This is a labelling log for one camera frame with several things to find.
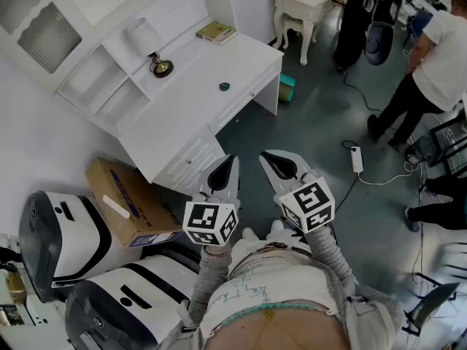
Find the white plastic bin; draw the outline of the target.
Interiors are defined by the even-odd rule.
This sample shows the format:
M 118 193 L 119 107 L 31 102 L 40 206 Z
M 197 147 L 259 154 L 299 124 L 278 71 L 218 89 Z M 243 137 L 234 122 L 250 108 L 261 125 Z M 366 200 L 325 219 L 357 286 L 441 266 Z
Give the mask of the white plastic bin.
M 185 145 L 154 178 L 153 183 L 173 187 L 201 162 L 202 157 L 217 143 L 214 136 L 194 138 Z

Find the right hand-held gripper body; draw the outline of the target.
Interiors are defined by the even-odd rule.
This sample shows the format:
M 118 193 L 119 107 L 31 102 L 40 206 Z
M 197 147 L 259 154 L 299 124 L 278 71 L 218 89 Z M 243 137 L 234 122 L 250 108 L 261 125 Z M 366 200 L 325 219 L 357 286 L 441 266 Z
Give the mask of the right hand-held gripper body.
M 316 230 L 335 217 L 335 199 L 325 179 L 316 172 L 301 176 L 280 175 L 278 204 L 283 216 L 303 234 Z

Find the person's torso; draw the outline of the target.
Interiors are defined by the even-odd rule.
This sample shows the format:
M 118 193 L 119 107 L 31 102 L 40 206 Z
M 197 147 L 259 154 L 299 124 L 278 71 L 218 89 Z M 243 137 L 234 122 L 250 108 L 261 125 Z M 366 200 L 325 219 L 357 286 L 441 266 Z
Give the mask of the person's torso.
M 345 289 L 305 236 L 231 247 L 227 281 L 206 308 L 180 305 L 180 322 L 155 350 L 393 349 L 401 303 L 358 280 Z

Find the white power strip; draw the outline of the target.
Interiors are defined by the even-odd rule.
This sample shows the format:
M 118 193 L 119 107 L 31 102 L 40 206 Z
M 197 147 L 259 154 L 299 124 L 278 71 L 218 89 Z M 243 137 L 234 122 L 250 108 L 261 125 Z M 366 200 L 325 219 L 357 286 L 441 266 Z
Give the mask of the white power strip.
M 363 156 L 361 154 L 360 147 L 354 146 L 350 148 L 352 170 L 357 175 L 363 172 Z

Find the white and black machine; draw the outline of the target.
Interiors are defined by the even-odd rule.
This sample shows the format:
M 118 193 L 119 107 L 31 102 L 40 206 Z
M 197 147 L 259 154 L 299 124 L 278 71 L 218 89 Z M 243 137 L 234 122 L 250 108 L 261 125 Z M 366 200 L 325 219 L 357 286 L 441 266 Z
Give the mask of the white and black machine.
M 42 190 L 26 200 L 18 240 L 24 268 L 43 303 L 84 279 L 112 244 L 94 198 Z
M 75 350 L 155 350 L 190 298 L 198 263 L 183 254 L 157 254 L 73 286 L 66 334 Z

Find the white desk with hutch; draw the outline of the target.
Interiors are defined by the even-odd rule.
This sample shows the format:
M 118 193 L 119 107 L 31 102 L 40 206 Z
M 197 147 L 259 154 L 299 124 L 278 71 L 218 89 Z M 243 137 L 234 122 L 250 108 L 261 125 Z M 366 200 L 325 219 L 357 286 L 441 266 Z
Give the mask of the white desk with hutch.
M 214 136 L 250 101 L 277 113 L 282 53 L 245 34 L 224 45 L 196 36 L 212 0 L 0 0 L 0 51 L 46 91 L 119 140 L 148 182 L 190 141 Z M 174 64 L 158 79 L 125 29 L 146 18 Z M 219 84 L 230 88 L 221 91 Z M 175 186 L 196 191 L 219 142 Z

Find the teal and olive box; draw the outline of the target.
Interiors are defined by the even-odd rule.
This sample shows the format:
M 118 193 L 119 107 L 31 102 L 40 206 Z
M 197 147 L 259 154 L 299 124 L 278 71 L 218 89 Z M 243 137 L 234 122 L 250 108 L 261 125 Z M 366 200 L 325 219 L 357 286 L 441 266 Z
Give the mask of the teal and olive box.
M 282 103 L 289 103 L 295 93 L 296 79 L 280 74 L 279 77 L 279 96 L 278 99 Z

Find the white shade table lamp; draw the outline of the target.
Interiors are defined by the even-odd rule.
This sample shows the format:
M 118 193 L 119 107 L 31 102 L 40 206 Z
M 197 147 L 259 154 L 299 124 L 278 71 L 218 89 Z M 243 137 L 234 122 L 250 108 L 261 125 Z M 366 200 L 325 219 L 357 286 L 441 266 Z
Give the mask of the white shade table lamp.
M 151 60 L 150 71 L 156 78 L 161 79 L 172 73 L 174 64 L 169 60 L 161 59 L 158 52 L 162 48 L 163 40 L 146 18 L 142 17 L 130 22 L 125 29 L 125 35 L 140 56 Z

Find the black metal frame rack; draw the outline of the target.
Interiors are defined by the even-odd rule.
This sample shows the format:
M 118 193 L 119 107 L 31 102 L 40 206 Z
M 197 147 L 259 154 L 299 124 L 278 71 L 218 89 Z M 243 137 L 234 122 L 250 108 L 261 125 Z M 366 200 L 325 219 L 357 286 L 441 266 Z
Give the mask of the black metal frame rack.
M 448 176 L 459 177 L 463 174 L 467 174 L 467 161 L 455 168 L 449 164 L 450 159 L 454 156 L 459 155 L 461 152 L 467 152 L 467 133 L 465 136 L 460 139 L 447 139 L 448 142 L 444 145 L 441 145 L 438 135 L 442 132 L 447 132 L 447 130 L 453 125 L 465 122 L 466 117 L 459 113 L 456 117 L 439 124 L 435 128 L 430 129 L 431 141 L 434 145 L 434 158 L 430 162 L 430 167 L 435 167 L 438 164 L 442 164 L 445 170 L 445 173 Z

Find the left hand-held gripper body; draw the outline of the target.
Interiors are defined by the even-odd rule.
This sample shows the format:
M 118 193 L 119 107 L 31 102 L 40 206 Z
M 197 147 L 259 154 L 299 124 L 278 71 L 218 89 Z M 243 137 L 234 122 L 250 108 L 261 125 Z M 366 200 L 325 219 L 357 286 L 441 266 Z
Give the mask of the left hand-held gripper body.
M 225 246 L 237 225 L 240 200 L 216 192 L 198 192 L 185 204 L 182 229 L 194 243 L 203 246 Z

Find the person's left forearm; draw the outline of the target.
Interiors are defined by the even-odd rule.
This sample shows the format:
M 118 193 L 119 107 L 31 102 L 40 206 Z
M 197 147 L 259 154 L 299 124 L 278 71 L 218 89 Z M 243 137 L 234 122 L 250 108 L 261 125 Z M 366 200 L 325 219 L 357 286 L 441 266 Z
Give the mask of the person's left forearm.
M 191 311 L 206 308 L 212 294 L 227 281 L 231 251 L 230 244 L 201 249 L 200 271 L 190 298 Z

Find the cream ornate vanity table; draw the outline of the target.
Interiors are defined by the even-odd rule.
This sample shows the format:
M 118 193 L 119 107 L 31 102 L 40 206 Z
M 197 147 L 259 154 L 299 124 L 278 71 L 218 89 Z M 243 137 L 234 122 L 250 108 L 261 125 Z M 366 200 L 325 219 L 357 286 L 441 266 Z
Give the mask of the cream ornate vanity table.
M 288 47 L 287 31 L 292 28 L 301 33 L 303 40 L 300 64 L 307 65 L 307 52 L 310 43 L 316 42 L 316 35 L 325 14 L 333 8 L 332 0 L 275 0 L 274 28 L 277 40 L 274 48 Z

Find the brown cardboard box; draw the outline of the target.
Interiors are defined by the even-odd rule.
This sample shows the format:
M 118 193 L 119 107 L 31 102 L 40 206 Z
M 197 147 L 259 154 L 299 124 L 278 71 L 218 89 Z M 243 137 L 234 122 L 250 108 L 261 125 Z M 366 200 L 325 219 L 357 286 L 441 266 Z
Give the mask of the brown cardboard box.
M 162 244 L 182 232 L 157 187 L 134 168 L 98 157 L 85 175 L 110 230 L 125 248 Z

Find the person's right forearm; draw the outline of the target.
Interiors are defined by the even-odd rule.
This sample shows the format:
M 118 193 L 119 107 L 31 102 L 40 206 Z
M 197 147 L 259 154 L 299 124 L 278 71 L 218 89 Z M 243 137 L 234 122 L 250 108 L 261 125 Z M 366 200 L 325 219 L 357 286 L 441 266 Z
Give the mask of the person's right forearm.
M 305 235 L 313 257 L 324 265 L 327 265 L 339 278 L 347 290 L 354 290 L 357 283 L 351 267 L 347 263 L 331 231 L 325 227 L 319 227 Z

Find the green book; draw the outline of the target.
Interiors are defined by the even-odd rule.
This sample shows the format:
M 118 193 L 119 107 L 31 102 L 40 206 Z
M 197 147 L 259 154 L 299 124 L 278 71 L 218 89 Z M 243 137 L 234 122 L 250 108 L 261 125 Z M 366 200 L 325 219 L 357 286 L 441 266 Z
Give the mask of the green book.
M 211 22 L 196 32 L 196 36 L 214 44 L 224 45 L 238 34 L 233 27 L 219 22 Z

